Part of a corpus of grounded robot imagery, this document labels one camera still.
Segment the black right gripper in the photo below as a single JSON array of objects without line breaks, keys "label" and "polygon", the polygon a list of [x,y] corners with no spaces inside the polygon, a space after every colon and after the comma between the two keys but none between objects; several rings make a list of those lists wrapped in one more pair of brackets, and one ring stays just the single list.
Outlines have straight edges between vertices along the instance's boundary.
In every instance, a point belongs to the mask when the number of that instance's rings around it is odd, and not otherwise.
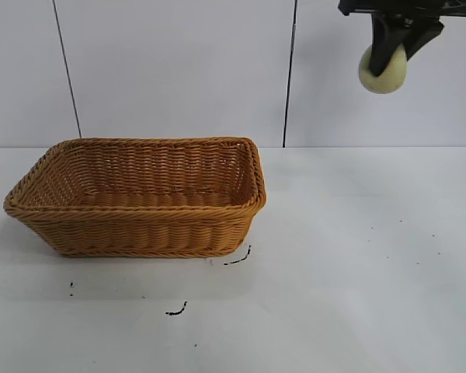
[{"label": "black right gripper", "polygon": [[[348,0],[339,1],[338,10],[344,16],[350,13],[372,14],[372,44],[368,68],[373,76],[380,76],[404,38],[402,21],[392,16],[466,17],[466,1]],[[422,47],[438,37],[443,28],[444,24],[438,18],[414,19],[405,38],[406,57],[412,58]]]}]

